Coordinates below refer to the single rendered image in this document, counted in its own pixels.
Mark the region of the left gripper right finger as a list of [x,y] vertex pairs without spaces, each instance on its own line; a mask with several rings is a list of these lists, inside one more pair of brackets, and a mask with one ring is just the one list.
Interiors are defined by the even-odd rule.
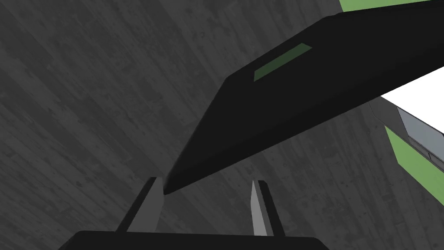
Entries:
[[255,236],[285,236],[270,189],[264,180],[252,181],[251,217]]

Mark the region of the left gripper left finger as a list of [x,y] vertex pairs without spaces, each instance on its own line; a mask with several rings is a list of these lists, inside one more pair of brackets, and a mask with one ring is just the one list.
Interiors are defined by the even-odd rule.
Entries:
[[163,203],[162,178],[150,177],[117,227],[116,232],[154,232]]

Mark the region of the black flat panel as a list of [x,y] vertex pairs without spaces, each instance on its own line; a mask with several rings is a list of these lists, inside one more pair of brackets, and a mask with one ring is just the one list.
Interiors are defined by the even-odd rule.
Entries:
[[322,18],[224,80],[164,194],[441,67],[444,0]]

